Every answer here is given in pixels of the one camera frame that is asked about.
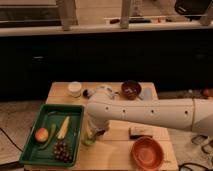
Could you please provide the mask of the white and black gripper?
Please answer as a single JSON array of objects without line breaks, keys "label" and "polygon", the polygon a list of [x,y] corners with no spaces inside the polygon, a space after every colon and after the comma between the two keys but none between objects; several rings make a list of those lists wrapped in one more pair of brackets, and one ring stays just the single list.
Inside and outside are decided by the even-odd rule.
[{"label": "white and black gripper", "polygon": [[109,123],[94,124],[89,122],[86,128],[86,136],[88,140],[96,140],[109,130]]}]

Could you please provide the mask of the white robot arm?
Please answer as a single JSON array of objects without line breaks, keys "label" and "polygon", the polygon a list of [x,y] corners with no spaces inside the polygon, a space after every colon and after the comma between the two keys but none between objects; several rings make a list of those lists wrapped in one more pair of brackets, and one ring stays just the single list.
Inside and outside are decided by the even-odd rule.
[{"label": "white robot arm", "polygon": [[119,100],[108,86],[100,86],[86,112],[93,131],[106,130],[110,120],[119,120],[213,136],[213,100]]}]

